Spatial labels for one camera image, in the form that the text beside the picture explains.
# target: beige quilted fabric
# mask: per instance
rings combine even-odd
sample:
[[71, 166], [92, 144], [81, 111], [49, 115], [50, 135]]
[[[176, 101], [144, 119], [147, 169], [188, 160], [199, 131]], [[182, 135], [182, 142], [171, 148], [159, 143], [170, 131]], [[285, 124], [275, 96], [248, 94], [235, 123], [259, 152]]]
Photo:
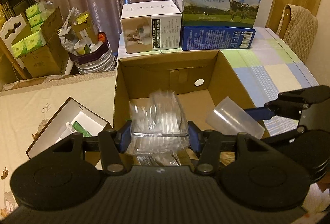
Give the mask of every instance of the beige quilted fabric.
[[283, 10], [282, 19], [276, 33], [277, 35], [281, 30], [284, 12], [288, 6], [291, 9], [291, 21], [288, 25], [283, 41], [300, 58], [300, 60], [305, 63], [317, 32], [317, 18], [304, 7], [287, 4]]

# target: transparent plastic cup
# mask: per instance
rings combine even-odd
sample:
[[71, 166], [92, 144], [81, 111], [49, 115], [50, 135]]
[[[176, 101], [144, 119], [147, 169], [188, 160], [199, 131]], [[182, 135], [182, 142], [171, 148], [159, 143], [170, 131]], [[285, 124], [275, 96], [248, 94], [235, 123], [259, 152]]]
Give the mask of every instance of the transparent plastic cup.
[[226, 135], [246, 132], [255, 138], [262, 138], [265, 129], [241, 109], [229, 97], [222, 100], [208, 115], [206, 122], [215, 130]]

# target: checkered tablecloth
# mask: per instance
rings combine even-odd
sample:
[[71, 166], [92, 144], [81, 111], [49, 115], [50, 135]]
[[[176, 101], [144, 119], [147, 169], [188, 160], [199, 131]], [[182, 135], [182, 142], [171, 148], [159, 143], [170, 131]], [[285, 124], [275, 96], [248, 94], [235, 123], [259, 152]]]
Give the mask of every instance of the checkered tablecloth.
[[[269, 28], [255, 27], [256, 34], [249, 50], [222, 50], [249, 93], [256, 107], [277, 98], [279, 92], [318, 85], [315, 78], [294, 52]], [[181, 49], [127, 54], [123, 34], [118, 58], [135, 55], [177, 52]], [[296, 128], [297, 121], [275, 116], [265, 121], [271, 136]]]

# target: white box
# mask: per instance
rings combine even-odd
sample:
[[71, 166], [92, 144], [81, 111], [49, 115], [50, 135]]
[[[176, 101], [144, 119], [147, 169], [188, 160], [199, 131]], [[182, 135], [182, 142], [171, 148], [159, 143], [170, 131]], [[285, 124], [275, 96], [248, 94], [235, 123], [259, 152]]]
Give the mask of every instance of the white box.
[[59, 108], [54, 116], [49, 120], [45, 127], [39, 133], [39, 136], [33, 141], [26, 151], [29, 158], [33, 158], [54, 145], [62, 138], [70, 135], [66, 123], [77, 121], [93, 137], [99, 132], [112, 129], [111, 125], [105, 120], [90, 111], [73, 98], [68, 100]]
[[179, 48], [181, 18], [171, 0], [124, 4], [121, 26], [126, 52]]

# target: ribbed black surface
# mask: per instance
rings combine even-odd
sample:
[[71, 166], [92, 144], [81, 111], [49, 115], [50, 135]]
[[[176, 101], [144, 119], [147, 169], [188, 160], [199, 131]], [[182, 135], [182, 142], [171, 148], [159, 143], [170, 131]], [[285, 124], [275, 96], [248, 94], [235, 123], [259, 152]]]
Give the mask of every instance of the ribbed black surface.
[[107, 178], [79, 206], [53, 212], [21, 206], [3, 223], [289, 224], [303, 214], [299, 207], [274, 213], [247, 209], [230, 200], [214, 179], [197, 176], [188, 167], [134, 166], [124, 176]]

